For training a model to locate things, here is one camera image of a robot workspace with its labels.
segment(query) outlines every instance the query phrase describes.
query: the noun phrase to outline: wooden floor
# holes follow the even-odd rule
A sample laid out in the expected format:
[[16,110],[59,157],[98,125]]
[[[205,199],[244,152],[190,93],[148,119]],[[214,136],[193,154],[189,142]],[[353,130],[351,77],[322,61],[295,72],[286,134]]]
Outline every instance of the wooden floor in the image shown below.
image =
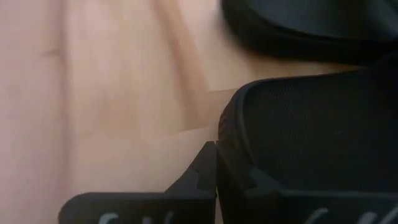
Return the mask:
[[[163,191],[217,139],[219,115],[243,84],[352,69],[251,55],[214,0],[27,7],[38,12],[6,2],[40,19],[11,21],[0,39],[5,224],[56,223],[60,205],[83,192]],[[15,14],[3,11],[4,25]]]

